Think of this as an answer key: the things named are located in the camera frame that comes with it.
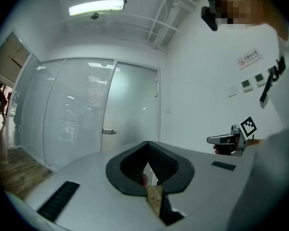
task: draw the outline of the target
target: wooden floor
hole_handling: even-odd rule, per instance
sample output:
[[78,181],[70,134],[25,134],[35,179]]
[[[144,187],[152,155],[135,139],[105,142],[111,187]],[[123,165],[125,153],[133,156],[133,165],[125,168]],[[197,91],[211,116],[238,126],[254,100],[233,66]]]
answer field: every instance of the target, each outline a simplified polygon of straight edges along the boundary
[[23,149],[7,150],[6,125],[0,120],[0,181],[3,188],[24,199],[50,174],[50,170],[36,162]]

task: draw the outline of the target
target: door frame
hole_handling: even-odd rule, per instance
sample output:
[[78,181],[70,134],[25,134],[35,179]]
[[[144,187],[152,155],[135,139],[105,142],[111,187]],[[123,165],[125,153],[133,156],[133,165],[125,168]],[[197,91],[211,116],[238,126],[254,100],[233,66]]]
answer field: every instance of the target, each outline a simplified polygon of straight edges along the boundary
[[113,67],[110,71],[109,78],[107,81],[107,86],[104,94],[104,101],[102,105],[102,114],[101,114],[101,123],[100,123],[100,136],[99,136],[99,144],[98,144],[98,151],[102,151],[102,136],[103,136],[103,128],[104,128],[104,118],[105,118],[105,112],[106,112],[106,106],[107,106],[107,100],[108,100],[108,95],[110,91],[110,86],[112,82],[112,78],[114,76],[115,69],[118,64],[128,64],[136,67],[142,67],[150,70],[155,70],[157,71],[158,74],[158,100],[157,100],[157,120],[156,120],[156,141],[160,141],[160,123],[161,123],[161,83],[160,83],[160,68],[159,67],[154,67],[151,65],[147,64],[140,64],[132,61],[126,61],[126,60],[119,60],[119,59],[114,59]]

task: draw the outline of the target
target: wall outlet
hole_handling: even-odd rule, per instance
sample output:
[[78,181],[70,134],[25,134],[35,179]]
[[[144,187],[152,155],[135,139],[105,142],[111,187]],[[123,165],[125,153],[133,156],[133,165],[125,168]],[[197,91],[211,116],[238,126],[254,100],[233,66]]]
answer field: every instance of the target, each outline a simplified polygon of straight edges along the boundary
[[236,95],[236,86],[231,86],[228,88],[228,97]]

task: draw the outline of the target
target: white shirt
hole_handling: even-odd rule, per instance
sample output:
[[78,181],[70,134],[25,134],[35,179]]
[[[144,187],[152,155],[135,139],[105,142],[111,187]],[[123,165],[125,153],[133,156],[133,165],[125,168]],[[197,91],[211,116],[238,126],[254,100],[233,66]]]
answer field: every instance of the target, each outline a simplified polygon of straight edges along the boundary
[[268,96],[276,109],[284,128],[289,128],[289,39],[278,39],[279,55],[285,57],[286,70],[279,80],[274,83]]
[[253,228],[270,213],[289,190],[289,39],[279,39],[286,69],[268,92],[284,130],[263,140],[256,149],[253,168],[228,222],[228,231]]

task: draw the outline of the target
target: ceiling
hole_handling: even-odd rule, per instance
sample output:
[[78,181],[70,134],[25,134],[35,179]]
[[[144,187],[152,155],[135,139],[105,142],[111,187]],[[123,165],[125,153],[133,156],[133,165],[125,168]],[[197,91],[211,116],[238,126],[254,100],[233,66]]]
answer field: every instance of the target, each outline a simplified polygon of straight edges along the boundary
[[25,64],[25,61],[30,55],[13,32],[4,41],[1,49],[5,51],[7,57],[16,63],[20,68]]
[[66,35],[105,35],[152,45],[167,52],[171,38],[182,20],[195,10],[200,0],[126,0],[124,10],[70,16],[68,8],[96,0],[44,0],[42,26],[57,27]]

